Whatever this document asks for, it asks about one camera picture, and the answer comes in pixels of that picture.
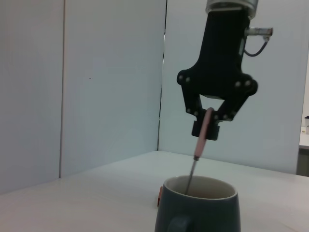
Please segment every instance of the gray mug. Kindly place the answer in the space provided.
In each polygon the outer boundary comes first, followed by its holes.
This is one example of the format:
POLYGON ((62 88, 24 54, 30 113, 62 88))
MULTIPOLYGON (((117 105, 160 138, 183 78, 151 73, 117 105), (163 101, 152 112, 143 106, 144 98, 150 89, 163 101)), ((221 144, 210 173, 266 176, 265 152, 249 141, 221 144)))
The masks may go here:
POLYGON ((238 193, 233 186, 203 176, 164 182, 155 232, 240 232, 238 193))

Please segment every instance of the white wall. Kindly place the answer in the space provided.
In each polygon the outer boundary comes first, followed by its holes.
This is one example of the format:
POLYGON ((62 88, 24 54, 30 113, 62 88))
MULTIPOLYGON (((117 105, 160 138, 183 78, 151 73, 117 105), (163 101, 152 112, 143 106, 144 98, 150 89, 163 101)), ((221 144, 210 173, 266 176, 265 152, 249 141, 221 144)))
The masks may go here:
POLYGON ((58 178, 63 0, 0 2, 0 193, 58 178))
MULTIPOLYGON (((206 23, 205 0, 168 0, 159 149, 192 155, 195 117, 185 112, 180 70, 199 55, 206 23)), ((299 130, 308 57, 307 0, 260 0, 251 25, 274 27, 265 51, 244 57, 242 68, 259 83, 233 122, 221 123, 219 139, 208 141, 204 157, 287 173, 296 172, 299 130)), ((249 38, 246 49, 258 51, 262 38, 249 38)), ((219 107, 204 99, 203 106, 219 107)))
POLYGON ((307 75, 306 75, 306 84, 305 84, 305 96, 304 96, 304 106, 303 106, 303 116, 301 120, 301 125, 303 127, 306 126, 305 124, 305 117, 309 116, 309 59, 307 65, 307 75))
POLYGON ((62 173, 157 148, 165 0, 67 0, 62 173))

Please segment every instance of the screw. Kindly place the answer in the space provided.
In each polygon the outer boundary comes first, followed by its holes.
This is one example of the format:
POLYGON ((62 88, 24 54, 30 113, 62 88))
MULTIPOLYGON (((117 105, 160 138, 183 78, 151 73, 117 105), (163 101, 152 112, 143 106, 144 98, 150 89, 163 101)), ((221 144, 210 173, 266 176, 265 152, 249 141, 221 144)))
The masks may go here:
POLYGON ((237 81, 237 82, 235 83, 235 87, 238 88, 238 87, 240 87, 240 86, 241 86, 241 82, 240 82, 240 81, 237 81))
POLYGON ((246 81, 245 86, 249 86, 249 85, 251 85, 251 81, 246 81))

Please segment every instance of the tabletop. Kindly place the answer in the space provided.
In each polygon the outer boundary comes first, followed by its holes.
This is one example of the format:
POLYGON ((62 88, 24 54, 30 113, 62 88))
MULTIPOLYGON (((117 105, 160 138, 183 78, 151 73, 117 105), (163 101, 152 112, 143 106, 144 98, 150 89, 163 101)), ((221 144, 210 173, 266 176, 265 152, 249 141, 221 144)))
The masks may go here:
MULTIPOLYGON (((192 162, 156 151, 0 195, 0 231, 153 232, 160 186, 192 162)), ((238 190, 243 232, 308 232, 308 177, 209 159, 195 174, 238 190)))

